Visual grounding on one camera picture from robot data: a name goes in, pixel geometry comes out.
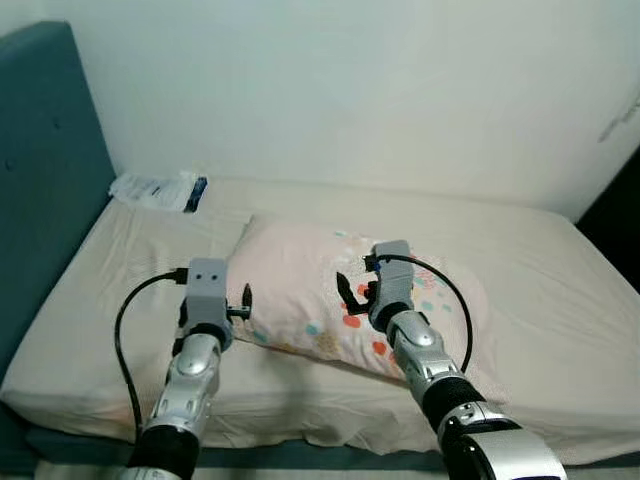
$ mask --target upholstered headboard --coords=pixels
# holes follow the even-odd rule
[[[113,178],[71,27],[42,22],[0,39],[0,378]],[[3,470],[20,456],[16,435],[1,411]]]

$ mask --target paper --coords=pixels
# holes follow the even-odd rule
[[[190,172],[181,172],[178,177],[167,179],[125,173],[111,184],[109,194],[131,206],[182,212],[185,211],[187,203],[193,204],[192,193],[197,193],[199,200],[204,190],[203,180],[206,186],[206,178],[199,178]]]

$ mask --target mattress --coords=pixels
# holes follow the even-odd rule
[[[640,296],[566,219],[348,187],[215,179],[194,215],[112,201],[25,336],[2,400],[37,425],[132,440],[112,346],[120,303],[151,275],[227,256],[254,213],[406,238],[468,265],[489,296],[505,410],[566,464],[640,450]],[[163,384],[182,296],[182,287],[155,285],[125,317],[123,348],[145,415]],[[437,445],[404,386],[240,341],[223,355],[212,408],[210,447],[304,438],[383,454]]]

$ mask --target pillow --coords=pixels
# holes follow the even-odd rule
[[[233,319],[237,338],[265,347],[337,360],[387,377],[403,379],[393,350],[367,314],[349,315],[336,285],[336,272],[351,283],[356,299],[366,302],[362,257],[380,240],[302,224],[268,215],[253,216],[229,259],[229,302],[240,304],[251,285],[253,310],[245,322]],[[417,255],[447,275],[458,287],[471,313],[474,345],[467,375],[480,391],[502,401],[497,381],[494,339],[482,285],[468,269],[433,255]],[[415,266],[412,298],[443,336],[447,353],[460,366],[466,348],[464,313],[444,282]]]

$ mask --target bed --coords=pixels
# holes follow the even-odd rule
[[[0,249],[11,273],[0,289],[0,397],[10,407],[0,419],[8,426],[4,470],[28,471],[37,457],[126,461],[133,427],[111,344],[120,302],[140,281],[194,256],[226,257],[256,213],[407,238],[469,265],[491,303],[505,410],[567,465],[640,463],[640,297],[563,217],[416,193],[218,178],[193,215],[132,209],[107,198],[114,174],[70,27],[45,22],[3,42],[0,135],[12,139],[0,185],[2,231],[12,232]],[[181,298],[180,287],[157,285],[125,320],[125,355],[146,412],[162,385]],[[202,465],[442,468],[400,384],[240,341],[221,368]]]

